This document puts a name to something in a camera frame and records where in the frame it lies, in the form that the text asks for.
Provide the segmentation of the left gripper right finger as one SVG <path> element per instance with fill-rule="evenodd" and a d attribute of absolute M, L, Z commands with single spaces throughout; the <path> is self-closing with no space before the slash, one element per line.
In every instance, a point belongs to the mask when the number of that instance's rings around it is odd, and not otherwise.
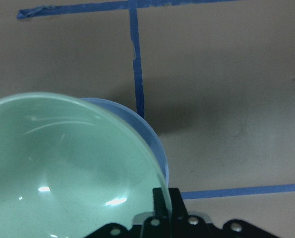
<path fill-rule="evenodd" d="M 180 190 L 178 188 L 169 188 L 169 194 L 172 204 L 172 217 L 185 218 L 188 215 Z"/>

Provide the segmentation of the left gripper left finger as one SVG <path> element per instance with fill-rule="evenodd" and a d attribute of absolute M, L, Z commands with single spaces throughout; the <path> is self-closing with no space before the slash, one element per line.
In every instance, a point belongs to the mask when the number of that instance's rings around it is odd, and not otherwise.
<path fill-rule="evenodd" d="M 154 214 L 158 218 L 171 217 L 171 198 L 168 188 L 153 188 Z"/>

